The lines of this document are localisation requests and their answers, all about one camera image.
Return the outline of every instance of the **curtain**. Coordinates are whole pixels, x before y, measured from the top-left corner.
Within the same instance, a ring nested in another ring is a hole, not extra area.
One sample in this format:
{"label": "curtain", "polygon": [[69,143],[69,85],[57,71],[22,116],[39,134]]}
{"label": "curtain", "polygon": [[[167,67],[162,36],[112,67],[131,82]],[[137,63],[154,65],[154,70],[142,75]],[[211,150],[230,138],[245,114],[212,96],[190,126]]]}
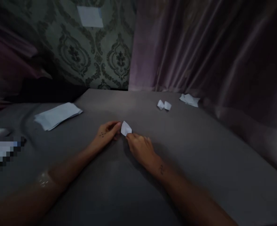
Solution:
{"label": "curtain", "polygon": [[129,90],[201,97],[277,168],[277,0],[139,1]]}
{"label": "curtain", "polygon": [[9,104],[4,97],[19,93],[24,78],[47,76],[32,61],[37,55],[33,45],[0,24],[0,110]]}

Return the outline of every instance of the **paper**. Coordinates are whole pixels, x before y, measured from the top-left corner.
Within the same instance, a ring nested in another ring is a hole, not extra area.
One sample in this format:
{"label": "paper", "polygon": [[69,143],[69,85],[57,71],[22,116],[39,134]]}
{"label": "paper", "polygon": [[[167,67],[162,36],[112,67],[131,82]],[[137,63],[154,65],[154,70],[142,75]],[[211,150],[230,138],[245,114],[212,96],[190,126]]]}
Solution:
{"label": "paper", "polygon": [[171,107],[172,107],[172,105],[169,102],[165,101],[165,109],[171,110]]}
{"label": "paper", "polygon": [[77,9],[83,27],[103,27],[100,8],[77,6]]}
{"label": "paper", "polygon": [[127,136],[127,133],[132,133],[132,129],[127,124],[127,122],[124,121],[121,127],[121,134],[123,134],[124,136]]}
{"label": "paper", "polygon": [[192,97],[190,94],[182,94],[179,99],[186,104],[192,105],[194,107],[198,107],[198,101],[200,100],[200,98]]}
{"label": "paper", "polygon": [[34,116],[34,121],[38,122],[44,131],[50,131],[58,126],[62,121],[74,117],[82,113],[82,110],[77,108],[72,103],[65,103],[51,110],[42,112]]}
{"label": "paper", "polygon": [[159,108],[160,110],[163,110],[164,107],[165,107],[164,103],[163,103],[161,100],[158,101],[157,106],[158,106],[158,108]]}

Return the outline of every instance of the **folded paper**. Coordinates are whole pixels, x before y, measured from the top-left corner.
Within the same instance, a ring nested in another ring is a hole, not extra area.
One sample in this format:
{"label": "folded paper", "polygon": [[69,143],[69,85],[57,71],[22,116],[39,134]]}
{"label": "folded paper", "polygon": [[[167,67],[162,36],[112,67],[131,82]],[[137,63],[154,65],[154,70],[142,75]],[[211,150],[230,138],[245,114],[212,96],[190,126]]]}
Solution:
{"label": "folded paper", "polygon": [[161,100],[158,101],[157,106],[158,106],[158,108],[159,108],[160,110],[163,110],[164,107],[165,107],[164,103],[163,103]]}
{"label": "folded paper", "polygon": [[127,122],[124,121],[121,127],[121,134],[123,134],[124,136],[127,136],[127,133],[132,133],[132,129],[127,124]]}
{"label": "folded paper", "polygon": [[169,102],[165,101],[165,109],[171,110],[171,107],[172,107],[172,105]]}
{"label": "folded paper", "polygon": [[200,98],[192,97],[190,94],[182,94],[179,99],[186,104],[192,105],[194,107],[198,107],[198,101],[200,100]]}
{"label": "folded paper", "polygon": [[42,112],[34,116],[34,121],[38,122],[44,131],[50,131],[58,126],[62,121],[74,117],[82,113],[82,110],[77,108],[72,103],[65,103],[51,110]]}

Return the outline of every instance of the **curtain fold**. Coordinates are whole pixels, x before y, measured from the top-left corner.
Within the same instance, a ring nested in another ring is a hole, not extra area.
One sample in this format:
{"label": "curtain fold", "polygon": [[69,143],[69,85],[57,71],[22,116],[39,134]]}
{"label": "curtain fold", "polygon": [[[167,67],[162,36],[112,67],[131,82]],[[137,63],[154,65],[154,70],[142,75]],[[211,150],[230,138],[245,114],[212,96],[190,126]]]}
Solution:
{"label": "curtain fold", "polygon": [[9,102],[3,99],[17,95],[24,78],[39,78],[47,73],[30,59],[38,54],[37,49],[0,24],[0,110]]}
{"label": "curtain fold", "polygon": [[277,168],[277,0],[139,1],[129,90],[201,97]]}

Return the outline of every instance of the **damask wallpaper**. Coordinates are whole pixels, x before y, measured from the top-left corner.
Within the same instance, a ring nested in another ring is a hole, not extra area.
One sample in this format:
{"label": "damask wallpaper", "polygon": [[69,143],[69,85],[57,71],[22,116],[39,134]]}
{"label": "damask wallpaper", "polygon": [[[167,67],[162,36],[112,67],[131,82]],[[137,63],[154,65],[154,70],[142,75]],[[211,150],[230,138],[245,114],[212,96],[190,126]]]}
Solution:
{"label": "damask wallpaper", "polygon": [[[77,6],[100,7],[104,28],[83,27]],[[50,53],[65,80],[128,88],[136,0],[0,0],[0,17]]]}

